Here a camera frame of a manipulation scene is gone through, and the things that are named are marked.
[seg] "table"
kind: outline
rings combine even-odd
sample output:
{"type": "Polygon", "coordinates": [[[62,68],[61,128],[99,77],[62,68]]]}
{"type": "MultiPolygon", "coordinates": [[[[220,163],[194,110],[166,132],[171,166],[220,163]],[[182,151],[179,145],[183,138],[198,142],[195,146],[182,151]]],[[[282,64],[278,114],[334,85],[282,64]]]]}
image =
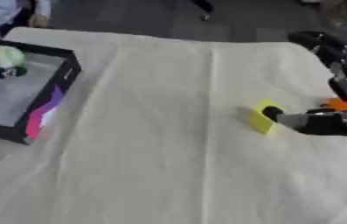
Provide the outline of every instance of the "table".
{"type": "Polygon", "coordinates": [[[84,68],[33,146],[0,141],[0,224],[347,224],[347,137],[245,125],[332,95],[287,43],[190,42],[18,28],[84,68]]]}

